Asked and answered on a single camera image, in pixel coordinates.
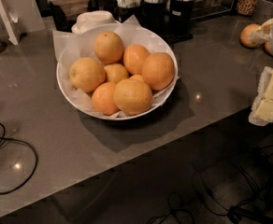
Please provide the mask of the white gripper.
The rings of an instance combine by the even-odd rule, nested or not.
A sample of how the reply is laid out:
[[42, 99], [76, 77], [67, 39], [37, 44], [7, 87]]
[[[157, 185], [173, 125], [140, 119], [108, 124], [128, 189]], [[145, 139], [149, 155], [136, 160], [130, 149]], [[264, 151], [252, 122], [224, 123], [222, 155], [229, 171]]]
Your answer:
[[[265, 21], [251, 32], [249, 40], [258, 45], [268, 41], [273, 53], [273, 18]], [[249, 122], [257, 126], [266, 126], [273, 122], [273, 68], [266, 66], [260, 76], [257, 96], [251, 106]]]

